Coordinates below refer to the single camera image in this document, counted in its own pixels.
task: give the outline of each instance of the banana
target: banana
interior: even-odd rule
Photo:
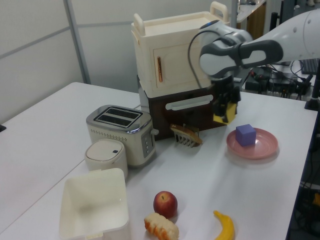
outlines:
[[[223,215],[218,211],[213,211],[213,214],[219,219],[222,225],[222,231],[215,240],[233,240],[235,237],[235,227],[231,217]]]

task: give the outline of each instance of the toaster vent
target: toaster vent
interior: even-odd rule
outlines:
[[[91,132],[94,133],[94,134],[98,134],[100,136],[103,136],[103,137],[105,137],[107,139],[114,139],[114,140],[118,140],[120,142],[126,142],[128,140],[126,137],[117,136],[117,135],[114,135],[114,134],[109,134],[109,133],[105,133],[105,132],[97,131],[97,130],[93,130],[93,129],[91,129]]]

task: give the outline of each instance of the toy cabinet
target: toy cabinet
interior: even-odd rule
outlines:
[[[210,12],[198,12],[143,21],[136,13],[131,24],[137,72],[148,98],[198,89],[188,61],[188,48],[201,26],[220,20],[229,24],[227,7],[212,2]],[[190,59],[201,86],[210,80],[199,66],[201,46],[197,37],[190,47]]]

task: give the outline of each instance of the silver toaster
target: silver toaster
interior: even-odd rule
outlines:
[[[152,118],[145,111],[122,106],[99,107],[86,118],[91,142],[113,139],[123,143],[127,163],[139,167],[155,153],[155,137],[159,133],[153,128]]]

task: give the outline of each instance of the red apple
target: red apple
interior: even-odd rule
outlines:
[[[170,219],[177,215],[177,198],[169,191],[161,191],[154,197],[153,209],[156,213]]]

